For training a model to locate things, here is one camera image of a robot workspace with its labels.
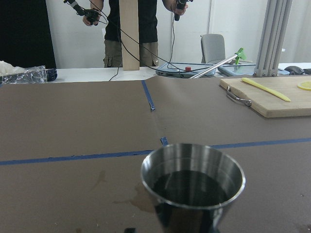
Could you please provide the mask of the steel double jigger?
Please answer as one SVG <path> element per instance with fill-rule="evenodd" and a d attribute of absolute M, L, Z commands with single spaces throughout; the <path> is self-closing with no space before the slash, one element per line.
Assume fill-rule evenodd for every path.
<path fill-rule="evenodd" d="M 217 233 L 245 188 L 242 167 L 209 146 L 170 144 L 143 160 L 140 176 L 164 233 Z"/>

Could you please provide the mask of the blue teach pendant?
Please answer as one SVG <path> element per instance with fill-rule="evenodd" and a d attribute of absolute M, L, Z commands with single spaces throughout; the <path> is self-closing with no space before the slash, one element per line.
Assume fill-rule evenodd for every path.
<path fill-rule="evenodd" d="M 255 64 L 233 64 L 233 65 L 222 65 L 217 68 L 219 72 L 230 77 L 239 75 L 253 75 Z"/>
<path fill-rule="evenodd" d="M 165 63 L 158 67 L 155 73 L 159 76 L 188 79 L 213 66 L 202 63 Z"/>

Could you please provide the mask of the standing person in black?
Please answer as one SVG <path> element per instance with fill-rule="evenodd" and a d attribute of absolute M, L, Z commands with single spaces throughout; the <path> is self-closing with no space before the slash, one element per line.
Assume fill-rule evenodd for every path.
<path fill-rule="evenodd" d="M 74 0 L 65 0 L 77 11 L 82 13 L 82 8 Z M 183 15 L 188 7 L 184 5 L 182 9 L 176 8 L 176 0 L 162 0 L 168 11 L 176 15 Z M 104 46 L 105 57 L 104 67 L 122 67 L 122 48 L 120 30 L 120 8 L 119 0 L 109 0 L 110 13 L 107 17 L 108 24 L 105 28 Z M 90 4 L 92 10 L 99 12 L 104 7 L 104 0 L 92 0 Z M 157 1 L 138 0 L 138 33 L 139 33 L 139 66 L 158 66 L 158 37 L 157 37 Z M 97 25 L 101 15 L 96 14 L 97 19 L 89 19 L 84 16 L 83 23 L 87 26 Z"/>

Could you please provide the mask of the grey office chair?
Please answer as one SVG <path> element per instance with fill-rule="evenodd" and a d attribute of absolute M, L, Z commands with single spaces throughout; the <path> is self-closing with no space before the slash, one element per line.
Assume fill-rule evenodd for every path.
<path fill-rule="evenodd" d="M 225 41 L 221 34 L 204 34 L 201 36 L 203 64 L 215 64 L 225 59 Z"/>

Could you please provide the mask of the yellow plastic knife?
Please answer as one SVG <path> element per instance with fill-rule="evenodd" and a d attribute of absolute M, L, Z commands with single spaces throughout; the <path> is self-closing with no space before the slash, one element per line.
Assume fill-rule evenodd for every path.
<path fill-rule="evenodd" d="M 266 91 L 266 92 L 268 92 L 268 93 L 270 93 L 270 94 L 272 94 L 272 95 L 282 99 L 283 101 L 286 101 L 286 102 L 290 102 L 291 101 L 291 99 L 289 97 L 285 96 L 284 94 L 282 94 L 282 93 L 280 93 L 280 92 L 278 92 L 276 90 L 270 89 L 270 88 L 268 88 L 268 87 L 266 87 L 264 85 L 261 85 L 261 84 L 255 82 L 254 80 L 251 80 L 251 79 L 246 78 L 246 77 L 241 78 L 241 80 L 244 83 L 250 84 L 250 85 L 252 85 L 254 87 L 257 87 L 257 88 L 259 88 L 261 90 L 264 90 L 264 91 Z"/>

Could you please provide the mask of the metal rod green tip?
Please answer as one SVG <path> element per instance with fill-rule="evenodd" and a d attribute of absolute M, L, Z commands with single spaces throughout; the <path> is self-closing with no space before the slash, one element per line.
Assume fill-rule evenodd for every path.
<path fill-rule="evenodd" d="M 196 79 L 196 78 L 201 78 L 202 76 L 204 76 L 205 74 L 207 74 L 208 72 L 218 68 L 219 66 L 230 62 L 232 60 L 235 60 L 235 64 L 238 64 L 239 60 L 245 60 L 246 59 L 246 55 L 244 53 L 244 48 L 240 48 L 236 53 L 234 53 L 234 55 L 221 60 L 220 62 L 216 63 L 215 65 L 212 65 L 211 67 L 209 67 L 208 69 L 206 69 L 205 71 L 202 71 L 200 73 L 195 74 L 194 76 L 191 76 L 190 79 Z"/>

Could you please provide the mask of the bamboo cutting board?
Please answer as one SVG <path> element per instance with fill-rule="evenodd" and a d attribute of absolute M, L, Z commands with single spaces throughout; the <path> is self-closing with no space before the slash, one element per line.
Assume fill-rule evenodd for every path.
<path fill-rule="evenodd" d="M 235 96 L 250 100 L 251 108 L 266 118 L 275 117 L 302 117 L 311 115 L 311 92 L 298 87 L 302 82 L 311 80 L 310 76 L 277 76 L 249 79 L 280 92 L 291 101 L 287 102 L 258 87 L 242 81 L 244 76 L 220 79 L 220 86 L 230 87 Z"/>

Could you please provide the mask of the clear plastic bag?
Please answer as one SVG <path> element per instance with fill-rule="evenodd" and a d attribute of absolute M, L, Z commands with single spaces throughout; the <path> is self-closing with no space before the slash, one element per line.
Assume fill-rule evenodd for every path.
<path fill-rule="evenodd" d="M 31 84 L 55 81 L 57 78 L 56 68 L 47 69 L 45 66 L 23 68 L 16 74 L 0 76 L 0 84 Z"/>

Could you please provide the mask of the wooden post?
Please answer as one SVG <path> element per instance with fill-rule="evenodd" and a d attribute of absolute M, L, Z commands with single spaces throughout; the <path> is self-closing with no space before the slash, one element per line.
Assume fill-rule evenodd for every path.
<path fill-rule="evenodd" d="M 139 70 L 138 1 L 120 0 L 123 70 Z"/>

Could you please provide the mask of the aluminium frame post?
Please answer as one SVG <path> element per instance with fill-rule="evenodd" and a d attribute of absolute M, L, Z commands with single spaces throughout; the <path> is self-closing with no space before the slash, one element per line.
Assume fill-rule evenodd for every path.
<path fill-rule="evenodd" d="M 267 1 L 254 77 L 277 76 L 292 3 L 292 0 Z"/>

